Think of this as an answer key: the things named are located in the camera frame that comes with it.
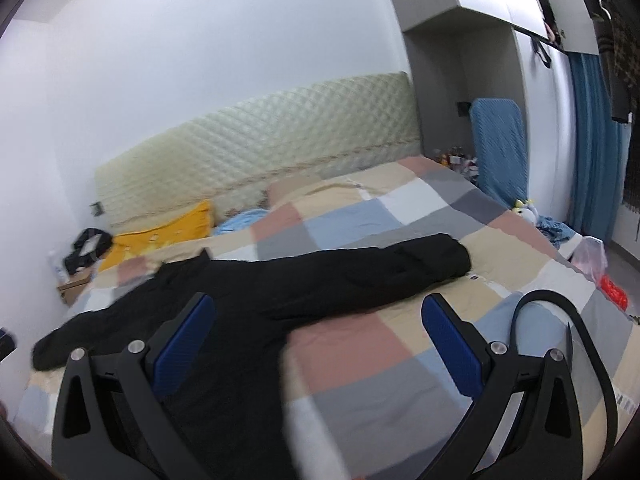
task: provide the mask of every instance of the floor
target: floor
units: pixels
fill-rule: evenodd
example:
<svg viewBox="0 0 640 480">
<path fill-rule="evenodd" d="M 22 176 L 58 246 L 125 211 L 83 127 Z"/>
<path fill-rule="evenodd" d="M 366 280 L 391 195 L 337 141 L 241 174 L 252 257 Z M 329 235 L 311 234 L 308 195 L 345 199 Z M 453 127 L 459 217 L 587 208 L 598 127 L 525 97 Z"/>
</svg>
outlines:
<svg viewBox="0 0 640 480">
<path fill-rule="evenodd" d="M 609 260 L 607 274 L 617 286 L 626 292 L 629 298 L 627 312 L 634 316 L 640 316 L 640 271 L 612 248 L 607 248 L 607 259 Z"/>
</svg>

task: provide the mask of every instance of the nightstand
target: nightstand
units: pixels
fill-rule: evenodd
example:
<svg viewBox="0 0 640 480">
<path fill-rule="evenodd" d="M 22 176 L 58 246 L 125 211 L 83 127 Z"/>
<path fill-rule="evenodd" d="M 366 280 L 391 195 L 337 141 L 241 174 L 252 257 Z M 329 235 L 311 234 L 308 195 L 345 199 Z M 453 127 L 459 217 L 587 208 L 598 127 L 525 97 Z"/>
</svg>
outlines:
<svg viewBox="0 0 640 480">
<path fill-rule="evenodd" d="M 69 278 L 69 281 L 57 286 L 60 298 L 68 306 L 72 306 L 80 293 L 91 282 L 92 269 L 83 269 L 76 272 Z"/>
</svg>

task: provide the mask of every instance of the headboard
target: headboard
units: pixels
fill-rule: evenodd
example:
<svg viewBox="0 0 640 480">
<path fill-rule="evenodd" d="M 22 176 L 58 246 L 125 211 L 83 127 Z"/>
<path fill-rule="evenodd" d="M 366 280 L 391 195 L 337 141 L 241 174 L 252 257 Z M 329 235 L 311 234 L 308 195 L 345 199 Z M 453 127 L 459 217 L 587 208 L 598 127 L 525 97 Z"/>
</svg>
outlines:
<svg viewBox="0 0 640 480">
<path fill-rule="evenodd" d="M 331 178 L 420 153 L 401 73 L 350 77 L 222 108 L 144 140 L 97 168 L 114 232 L 167 221 L 208 198 L 217 220 L 258 206 L 283 176 Z"/>
</svg>

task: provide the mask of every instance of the metal screw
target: metal screw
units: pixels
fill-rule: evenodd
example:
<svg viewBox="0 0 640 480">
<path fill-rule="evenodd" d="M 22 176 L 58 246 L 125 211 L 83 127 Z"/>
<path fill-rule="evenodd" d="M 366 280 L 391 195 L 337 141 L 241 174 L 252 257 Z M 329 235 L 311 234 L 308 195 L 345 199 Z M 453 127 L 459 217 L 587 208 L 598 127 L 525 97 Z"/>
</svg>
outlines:
<svg viewBox="0 0 640 480">
<path fill-rule="evenodd" d="M 127 345 L 127 350 L 132 354 L 139 354 L 145 349 L 145 342 L 140 339 L 135 339 Z"/>
<path fill-rule="evenodd" d="M 494 354 L 502 355 L 507 353 L 507 345 L 505 345 L 502 341 L 494 341 L 491 343 L 491 352 Z"/>
<path fill-rule="evenodd" d="M 551 358 L 554 361 L 560 362 L 562 361 L 562 359 L 564 359 L 564 354 L 561 351 L 559 351 L 557 348 L 552 348 L 551 352 L 549 352 L 549 355 L 551 355 Z"/>
<path fill-rule="evenodd" d="M 71 352 L 71 360 L 79 361 L 84 357 L 84 348 L 76 348 Z"/>
</svg>

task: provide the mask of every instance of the checkered bedsheet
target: checkered bedsheet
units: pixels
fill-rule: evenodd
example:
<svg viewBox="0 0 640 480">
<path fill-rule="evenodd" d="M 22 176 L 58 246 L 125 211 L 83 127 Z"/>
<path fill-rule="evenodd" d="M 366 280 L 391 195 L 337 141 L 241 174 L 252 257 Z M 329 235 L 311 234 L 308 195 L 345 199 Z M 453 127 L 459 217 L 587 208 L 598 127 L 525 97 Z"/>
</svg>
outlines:
<svg viewBox="0 0 640 480">
<path fill-rule="evenodd" d="M 556 290 L 581 312 L 611 376 L 619 435 L 640 399 L 640 328 L 577 272 L 531 225 L 454 172 L 417 156 L 299 189 L 250 228 L 154 251 L 101 272 L 69 316 L 105 308 L 162 261 L 202 248 L 221 259 L 269 260 L 317 250 L 385 247 L 448 233 L 469 250 L 472 270 L 432 288 L 487 340 L 508 339 L 514 306 L 537 288 Z M 428 293 L 379 311 L 328 319 L 293 332 L 283 355 L 286 432 L 306 480 L 415 480 L 470 405 L 460 396 L 420 321 Z M 565 348 L 565 314 L 532 304 L 518 322 L 522 353 Z M 584 476 L 604 446 L 602 394 L 574 331 L 573 378 L 584 441 Z M 43 457 L 62 370 L 34 372 L 15 419 Z M 510 405 L 513 416 L 516 404 Z M 500 451 L 501 428 L 482 460 Z"/>
</svg>

